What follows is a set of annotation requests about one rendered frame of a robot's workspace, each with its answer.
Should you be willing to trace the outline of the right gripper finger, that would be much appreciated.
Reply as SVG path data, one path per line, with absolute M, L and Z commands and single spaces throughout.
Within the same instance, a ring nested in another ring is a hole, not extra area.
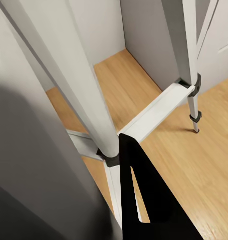
M 123 240 L 204 240 L 139 142 L 119 134 Z M 131 167 L 150 223 L 138 218 Z

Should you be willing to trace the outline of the camera tripod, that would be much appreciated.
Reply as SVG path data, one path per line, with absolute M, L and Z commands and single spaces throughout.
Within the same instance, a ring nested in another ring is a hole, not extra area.
M 180 77 L 116 132 L 69 0 L 0 0 L 88 132 L 64 128 L 0 12 L 0 240 L 123 240 L 119 134 L 142 143 L 185 99 L 199 133 L 195 0 L 161 2 Z M 103 162 L 114 214 L 81 156 Z

